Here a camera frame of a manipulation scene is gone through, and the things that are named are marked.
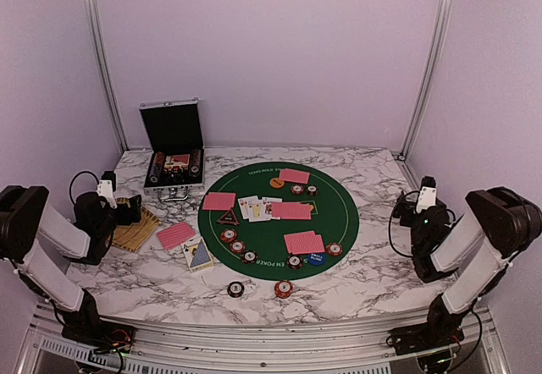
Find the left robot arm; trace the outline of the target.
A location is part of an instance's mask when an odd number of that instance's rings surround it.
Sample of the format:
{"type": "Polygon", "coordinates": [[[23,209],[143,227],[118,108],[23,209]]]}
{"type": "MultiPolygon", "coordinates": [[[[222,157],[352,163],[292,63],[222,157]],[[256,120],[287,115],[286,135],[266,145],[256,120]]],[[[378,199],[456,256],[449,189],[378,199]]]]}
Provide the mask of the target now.
{"type": "Polygon", "coordinates": [[[1,191],[1,257],[32,290],[59,308],[64,325],[87,343],[100,344],[108,332],[97,302],[66,276],[51,252],[96,266],[111,249],[117,227],[140,220],[140,195],[112,206],[97,192],[86,192],[75,201],[72,223],[50,203],[46,187],[9,185],[1,191]]]}

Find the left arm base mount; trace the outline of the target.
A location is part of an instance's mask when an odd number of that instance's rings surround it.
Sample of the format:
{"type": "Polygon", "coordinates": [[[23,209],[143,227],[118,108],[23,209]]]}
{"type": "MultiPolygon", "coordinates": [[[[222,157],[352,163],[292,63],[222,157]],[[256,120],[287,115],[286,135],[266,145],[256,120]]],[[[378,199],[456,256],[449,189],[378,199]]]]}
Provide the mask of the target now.
{"type": "Polygon", "coordinates": [[[62,336],[76,342],[93,346],[98,354],[131,349],[135,336],[135,328],[131,325],[108,322],[99,319],[97,322],[81,320],[63,314],[62,336]]]}

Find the red-backed card deck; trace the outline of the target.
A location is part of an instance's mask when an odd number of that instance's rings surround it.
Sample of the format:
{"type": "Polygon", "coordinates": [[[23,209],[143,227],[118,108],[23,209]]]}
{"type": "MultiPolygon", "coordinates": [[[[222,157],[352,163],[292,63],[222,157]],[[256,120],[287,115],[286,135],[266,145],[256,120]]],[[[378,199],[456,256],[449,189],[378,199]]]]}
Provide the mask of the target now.
{"type": "Polygon", "coordinates": [[[172,250],[196,235],[188,223],[177,223],[157,233],[158,240],[165,250],[172,250]]]}

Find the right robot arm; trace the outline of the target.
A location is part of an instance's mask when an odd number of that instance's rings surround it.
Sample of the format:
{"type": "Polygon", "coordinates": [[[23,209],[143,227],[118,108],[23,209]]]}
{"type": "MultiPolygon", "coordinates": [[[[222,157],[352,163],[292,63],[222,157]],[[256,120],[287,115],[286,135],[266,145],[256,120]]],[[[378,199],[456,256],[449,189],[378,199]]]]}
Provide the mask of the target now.
{"type": "Polygon", "coordinates": [[[438,200],[434,187],[423,186],[414,195],[410,200],[400,193],[390,214],[410,229],[406,258],[425,283],[458,276],[431,303],[419,330],[420,340],[436,347],[541,235],[541,210],[506,187],[469,192],[460,217],[438,200]]]}

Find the blue small blind button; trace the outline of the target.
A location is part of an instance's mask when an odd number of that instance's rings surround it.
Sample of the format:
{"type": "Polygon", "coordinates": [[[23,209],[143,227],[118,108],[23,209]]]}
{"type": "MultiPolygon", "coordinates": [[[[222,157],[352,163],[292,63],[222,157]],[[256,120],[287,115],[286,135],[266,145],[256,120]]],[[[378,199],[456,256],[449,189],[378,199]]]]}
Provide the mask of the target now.
{"type": "Polygon", "coordinates": [[[319,267],[326,262],[326,255],[324,253],[312,253],[307,256],[307,262],[313,266],[319,267]]]}

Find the dealt card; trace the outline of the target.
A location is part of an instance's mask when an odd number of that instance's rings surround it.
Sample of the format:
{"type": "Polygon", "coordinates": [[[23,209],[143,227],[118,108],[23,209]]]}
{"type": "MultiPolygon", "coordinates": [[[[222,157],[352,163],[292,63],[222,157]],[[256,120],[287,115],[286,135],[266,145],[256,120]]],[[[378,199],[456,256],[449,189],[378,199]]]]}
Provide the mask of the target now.
{"type": "Polygon", "coordinates": [[[310,176],[309,172],[291,168],[283,168],[279,172],[279,179],[293,184],[307,184],[310,176]]]}
{"type": "Polygon", "coordinates": [[[284,240],[288,252],[292,255],[309,254],[318,248],[318,238],[313,231],[285,234],[284,240]]]}
{"type": "Polygon", "coordinates": [[[236,193],[209,192],[203,200],[203,211],[228,211],[235,206],[236,193]]]}

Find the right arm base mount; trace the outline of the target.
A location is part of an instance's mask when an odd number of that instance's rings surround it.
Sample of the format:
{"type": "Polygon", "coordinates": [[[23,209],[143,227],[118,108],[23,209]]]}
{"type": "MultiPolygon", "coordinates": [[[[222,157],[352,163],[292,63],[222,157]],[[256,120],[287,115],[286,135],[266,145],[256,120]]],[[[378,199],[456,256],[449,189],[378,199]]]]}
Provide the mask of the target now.
{"type": "Polygon", "coordinates": [[[458,326],[431,328],[425,322],[390,330],[386,343],[397,355],[407,355],[456,344],[464,338],[458,326]]]}

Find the black poker chip stack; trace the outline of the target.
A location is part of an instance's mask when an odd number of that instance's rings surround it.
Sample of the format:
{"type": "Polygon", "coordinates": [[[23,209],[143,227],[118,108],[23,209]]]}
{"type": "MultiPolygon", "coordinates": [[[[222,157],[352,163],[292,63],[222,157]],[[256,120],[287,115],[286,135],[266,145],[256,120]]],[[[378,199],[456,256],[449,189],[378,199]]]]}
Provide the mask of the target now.
{"type": "Polygon", "coordinates": [[[245,287],[242,282],[234,281],[229,283],[227,293],[232,298],[240,298],[244,294],[245,287]]]}

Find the orange big blind button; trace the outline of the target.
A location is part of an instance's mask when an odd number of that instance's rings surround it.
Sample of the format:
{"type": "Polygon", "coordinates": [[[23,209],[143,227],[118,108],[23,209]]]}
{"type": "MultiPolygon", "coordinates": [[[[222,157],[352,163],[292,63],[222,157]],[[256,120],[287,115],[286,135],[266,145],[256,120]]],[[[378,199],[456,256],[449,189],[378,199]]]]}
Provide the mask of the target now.
{"type": "Polygon", "coordinates": [[[269,181],[269,185],[274,189],[281,189],[285,186],[285,181],[279,178],[272,178],[269,181]]]}

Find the triangular all-in button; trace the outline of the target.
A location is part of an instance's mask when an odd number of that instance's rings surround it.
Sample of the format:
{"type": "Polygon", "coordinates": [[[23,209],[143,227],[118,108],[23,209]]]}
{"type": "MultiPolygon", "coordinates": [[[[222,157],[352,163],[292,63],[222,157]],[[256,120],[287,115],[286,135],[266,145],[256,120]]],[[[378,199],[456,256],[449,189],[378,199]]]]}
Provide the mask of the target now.
{"type": "Polygon", "coordinates": [[[218,220],[218,224],[221,225],[230,225],[230,226],[238,226],[239,221],[237,216],[235,215],[235,211],[233,208],[230,208],[228,211],[226,211],[218,220]]]}

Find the red poker chip stack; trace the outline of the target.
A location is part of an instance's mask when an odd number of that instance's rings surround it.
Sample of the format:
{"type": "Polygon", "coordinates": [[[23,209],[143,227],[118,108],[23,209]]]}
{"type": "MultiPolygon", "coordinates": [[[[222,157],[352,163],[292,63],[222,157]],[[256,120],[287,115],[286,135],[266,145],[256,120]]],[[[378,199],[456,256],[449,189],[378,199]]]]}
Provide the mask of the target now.
{"type": "Polygon", "coordinates": [[[274,293],[280,299],[287,299],[293,293],[293,284],[288,280],[278,281],[274,285],[274,293]]]}

